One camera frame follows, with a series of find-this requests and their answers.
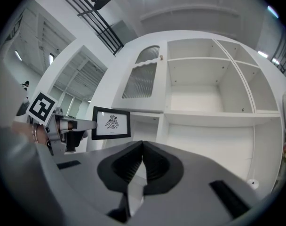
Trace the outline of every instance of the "drawing on screen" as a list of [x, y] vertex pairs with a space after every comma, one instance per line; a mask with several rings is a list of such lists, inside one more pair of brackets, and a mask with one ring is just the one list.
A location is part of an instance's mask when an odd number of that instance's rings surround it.
[[109, 121], [106, 123], [107, 129], [111, 128], [111, 129], [116, 129], [119, 127], [119, 124], [117, 122], [117, 117], [114, 115], [110, 116]]

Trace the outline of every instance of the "cabinet door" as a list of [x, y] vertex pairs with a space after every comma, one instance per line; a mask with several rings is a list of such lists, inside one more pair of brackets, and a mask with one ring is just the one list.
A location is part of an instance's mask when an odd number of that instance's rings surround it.
[[167, 41], [138, 51], [121, 80], [112, 108], [162, 113], [167, 79]]

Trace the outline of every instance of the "ceiling light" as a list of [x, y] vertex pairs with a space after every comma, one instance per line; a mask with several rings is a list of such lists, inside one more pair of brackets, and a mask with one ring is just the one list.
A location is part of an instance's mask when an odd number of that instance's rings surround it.
[[279, 15], [276, 13], [276, 11], [275, 11], [271, 6], [267, 6], [267, 9], [268, 9], [276, 18], [279, 18]]
[[276, 65], [279, 65], [279, 64], [280, 64], [279, 61], [276, 60], [275, 58], [272, 60], [272, 62], [273, 62], [274, 64], [276, 64]]
[[51, 65], [54, 61], [54, 55], [53, 54], [49, 54], [49, 64]]
[[18, 53], [17, 51], [15, 51], [15, 53], [16, 53], [16, 56], [19, 58], [19, 60], [22, 61], [22, 58], [21, 58], [21, 56], [19, 55], [19, 53]]
[[261, 51], [258, 51], [258, 54], [260, 54], [261, 56], [263, 56], [263, 57], [265, 57], [265, 58], [267, 58], [268, 57], [268, 55], [267, 54], [264, 54], [263, 52], [261, 52]]

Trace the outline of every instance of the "white cabinet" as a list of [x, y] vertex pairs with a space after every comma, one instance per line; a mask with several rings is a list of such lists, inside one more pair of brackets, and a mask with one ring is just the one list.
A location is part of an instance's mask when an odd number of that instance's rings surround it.
[[259, 65], [235, 42], [185, 39], [156, 46], [158, 54], [148, 47], [134, 55], [112, 104], [132, 111], [128, 141], [150, 140], [201, 154], [243, 180], [259, 182], [259, 197], [270, 193], [283, 129]]

